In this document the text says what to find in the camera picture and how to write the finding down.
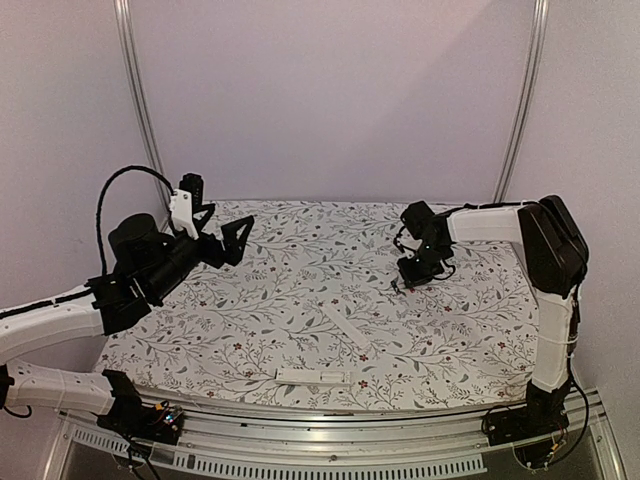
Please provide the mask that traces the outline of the white remote battery cover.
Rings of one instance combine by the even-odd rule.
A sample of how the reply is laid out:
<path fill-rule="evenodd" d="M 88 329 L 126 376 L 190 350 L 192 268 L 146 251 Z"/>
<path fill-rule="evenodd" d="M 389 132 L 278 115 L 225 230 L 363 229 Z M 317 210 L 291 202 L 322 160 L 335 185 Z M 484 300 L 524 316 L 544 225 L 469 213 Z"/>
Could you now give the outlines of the white remote battery cover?
<path fill-rule="evenodd" d="M 369 346 L 368 339 L 332 305 L 324 307 L 324 314 L 358 347 L 367 348 Z"/>

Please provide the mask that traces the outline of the white remote control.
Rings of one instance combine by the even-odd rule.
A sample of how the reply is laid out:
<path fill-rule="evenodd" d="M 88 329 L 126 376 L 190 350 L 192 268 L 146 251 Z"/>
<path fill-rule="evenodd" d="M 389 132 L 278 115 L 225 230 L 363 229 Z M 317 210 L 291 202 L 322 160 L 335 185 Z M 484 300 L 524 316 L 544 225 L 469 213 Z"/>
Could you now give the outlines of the white remote control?
<path fill-rule="evenodd" d="M 352 383 L 352 373 L 341 370 L 278 369 L 274 381 L 292 386 L 346 386 Z"/>

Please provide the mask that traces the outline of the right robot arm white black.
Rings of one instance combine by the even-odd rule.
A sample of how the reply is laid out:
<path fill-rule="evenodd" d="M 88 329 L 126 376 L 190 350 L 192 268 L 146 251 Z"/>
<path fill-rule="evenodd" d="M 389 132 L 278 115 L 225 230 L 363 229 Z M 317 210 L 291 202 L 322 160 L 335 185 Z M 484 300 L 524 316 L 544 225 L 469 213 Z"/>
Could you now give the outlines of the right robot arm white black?
<path fill-rule="evenodd" d="M 447 269 L 456 244 L 507 242 L 520 249 L 528 283 L 538 307 L 537 353 L 527 383 L 525 407 L 513 418 L 527 436 L 562 423 L 564 400 L 573 382 L 571 356 L 578 339 L 581 285 L 588 272 L 589 249 L 564 201 L 548 195 L 537 201 L 466 204 L 442 213 L 424 201 L 400 216 L 400 230 L 417 247 L 399 239 L 397 262 L 408 288 L 434 280 Z"/>

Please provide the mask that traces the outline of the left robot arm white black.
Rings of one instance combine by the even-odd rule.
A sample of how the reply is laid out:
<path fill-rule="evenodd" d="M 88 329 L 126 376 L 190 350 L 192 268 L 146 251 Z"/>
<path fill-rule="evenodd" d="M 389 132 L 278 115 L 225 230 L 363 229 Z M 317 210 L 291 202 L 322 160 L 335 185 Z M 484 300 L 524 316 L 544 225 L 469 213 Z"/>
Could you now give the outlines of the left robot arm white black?
<path fill-rule="evenodd" d="M 193 233 L 161 232 L 154 217 L 138 213 L 109 236 L 114 269 L 59 297 L 5 310 L 1 314 L 1 404 L 46 406 L 110 416 L 128 434 L 148 426 L 148 412 L 126 374 L 105 370 L 81 374 L 30 366 L 20 356 L 68 340 L 121 333 L 160 307 L 201 263 L 236 266 L 243 258 L 251 216 L 222 226 L 222 235 L 203 232 L 214 205 Z"/>

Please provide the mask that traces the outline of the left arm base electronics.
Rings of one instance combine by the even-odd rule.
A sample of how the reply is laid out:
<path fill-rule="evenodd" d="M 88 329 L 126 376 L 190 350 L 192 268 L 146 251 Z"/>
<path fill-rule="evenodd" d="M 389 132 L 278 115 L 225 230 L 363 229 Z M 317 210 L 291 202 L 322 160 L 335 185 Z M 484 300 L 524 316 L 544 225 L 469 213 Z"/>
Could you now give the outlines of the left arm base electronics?
<path fill-rule="evenodd" d="M 163 400 L 154 406 L 145 406 L 131 380 L 123 372 L 104 370 L 113 404 L 104 415 L 97 415 L 97 426 L 110 430 L 127 440 L 142 439 L 176 445 L 184 426 L 184 410 Z"/>

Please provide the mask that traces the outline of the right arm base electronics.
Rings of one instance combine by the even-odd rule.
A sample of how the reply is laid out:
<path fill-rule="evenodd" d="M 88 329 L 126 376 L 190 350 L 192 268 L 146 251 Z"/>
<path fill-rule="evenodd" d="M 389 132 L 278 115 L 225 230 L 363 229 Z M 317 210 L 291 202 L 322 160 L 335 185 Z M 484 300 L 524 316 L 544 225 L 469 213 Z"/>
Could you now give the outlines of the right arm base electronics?
<path fill-rule="evenodd" d="M 525 441 L 514 450 L 525 468 L 547 468 L 566 444 L 569 420 L 564 409 L 565 393 L 527 390 L 526 405 L 489 409 L 482 418 L 481 431 L 490 446 Z"/>

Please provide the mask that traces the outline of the floral patterned table mat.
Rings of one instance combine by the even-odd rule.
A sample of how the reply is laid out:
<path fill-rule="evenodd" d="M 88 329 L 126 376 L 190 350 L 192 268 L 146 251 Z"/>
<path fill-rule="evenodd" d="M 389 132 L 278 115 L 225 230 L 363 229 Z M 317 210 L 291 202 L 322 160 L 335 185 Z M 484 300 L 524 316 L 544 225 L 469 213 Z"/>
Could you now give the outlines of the floral patterned table mat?
<path fill-rule="evenodd" d="M 134 328 L 111 336 L 97 370 L 139 387 L 216 400 L 346 411 L 518 401 L 533 372 L 538 309 L 507 243 L 456 245 L 441 280 L 399 277 L 393 203 L 221 201 L 210 232 L 253 215 L 235 267 L 196 267 Z M 396 280 L 403 294 L 396 294 Z M 324 314 L 332 305 L 369 341 Z M 341 370 L 346 386 L 280 385 L 278 369 Z"/>

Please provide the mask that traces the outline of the front aluminium rail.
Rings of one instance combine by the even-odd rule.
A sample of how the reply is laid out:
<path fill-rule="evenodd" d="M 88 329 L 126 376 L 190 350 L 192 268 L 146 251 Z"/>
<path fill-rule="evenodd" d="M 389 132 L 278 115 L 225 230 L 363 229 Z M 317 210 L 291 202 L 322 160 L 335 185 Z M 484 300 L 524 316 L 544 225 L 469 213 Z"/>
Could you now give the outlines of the front aluminium rail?
<path fill-rule="evenodd" d="M 542 437 L 493 445 L 487 408 L 331 412 L 175 394 L 179 442 L 147 458 L 87 415 L 66 412 L 47 457 L 47 479 L 628 479 L 599 393 L 565 402 L 569 428 L 555 434 L 552 465 L 521 464 Z"/>

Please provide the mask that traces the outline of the left aluminium frame post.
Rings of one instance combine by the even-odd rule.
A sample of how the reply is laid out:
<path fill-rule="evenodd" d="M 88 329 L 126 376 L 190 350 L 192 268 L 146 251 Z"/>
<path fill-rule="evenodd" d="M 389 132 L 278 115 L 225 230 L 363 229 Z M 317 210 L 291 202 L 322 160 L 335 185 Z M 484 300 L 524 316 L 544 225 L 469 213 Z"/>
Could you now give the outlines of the left aluminium frame post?
<path fill-rule="evenodd" d="M 164 175 L 165 171 L 156 141 L 139 65 L 131 5 L 127 0 L 114 0 L 113 5 L 126 77 L 147 164 L 156 172 Z"/>

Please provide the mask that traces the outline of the aluminium frame post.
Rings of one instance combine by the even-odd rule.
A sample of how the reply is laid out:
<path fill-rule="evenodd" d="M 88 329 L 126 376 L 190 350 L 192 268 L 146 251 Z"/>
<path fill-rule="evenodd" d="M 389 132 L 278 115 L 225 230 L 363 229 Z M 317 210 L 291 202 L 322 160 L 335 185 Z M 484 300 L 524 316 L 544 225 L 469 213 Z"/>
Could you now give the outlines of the aluminium frame post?
<path fill-rule="evenodd" d="M 493 193 L 492 201 L 494 203 L 501 203 L 505 200 L 515 172 L 535 94 L 535 87 L 544 51 L 548 16 L 549 1 L 536 0 L 533 4 L 531 32 L 526 50 L 523 79 L 502 166 Z"/>
<path fill-rule="evenodd" d="M 165 171 L 156 141 L 139 65 L 131 5 L 127 0 L 114 0 L 113 5 L 126 77 L 147 164 L 156 172 L 164 175 Z"/>

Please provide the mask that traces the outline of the right aluminium frame post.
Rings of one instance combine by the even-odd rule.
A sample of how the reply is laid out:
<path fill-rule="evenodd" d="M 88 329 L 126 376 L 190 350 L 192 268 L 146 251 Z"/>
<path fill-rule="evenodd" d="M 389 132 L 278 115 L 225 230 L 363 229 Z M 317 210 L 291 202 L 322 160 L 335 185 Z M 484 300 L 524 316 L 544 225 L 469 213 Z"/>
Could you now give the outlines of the right aluminium frame post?
<path fill-rule="evenodd" d="M 526 50 L 523 79 L 502 166 L 493 193 L 492 201 L 494 203 L 501 203 L 505 200 L 515 172 L 535 94 L 535 87 L 544 51 L 548 16 L 549 1 L 536 0 L 533 4 L 531 32 Z"/>

